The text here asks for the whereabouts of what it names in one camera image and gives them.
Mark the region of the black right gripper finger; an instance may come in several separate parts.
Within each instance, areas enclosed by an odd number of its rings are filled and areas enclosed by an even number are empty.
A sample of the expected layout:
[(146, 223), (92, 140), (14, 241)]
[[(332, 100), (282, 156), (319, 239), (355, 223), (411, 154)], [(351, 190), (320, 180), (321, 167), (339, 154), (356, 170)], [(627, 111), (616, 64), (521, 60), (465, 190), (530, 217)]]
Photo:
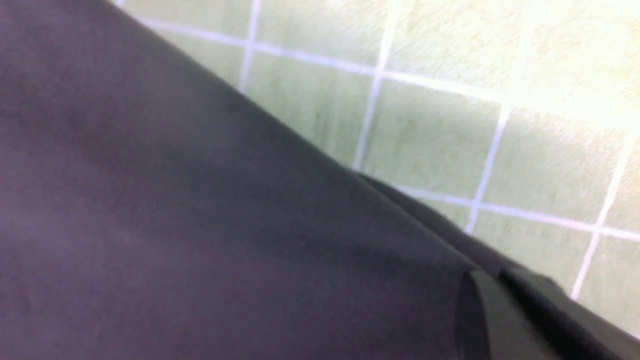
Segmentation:
[(562, 360), (507, 284), (474, 269), (457, 292), (459, 360)]

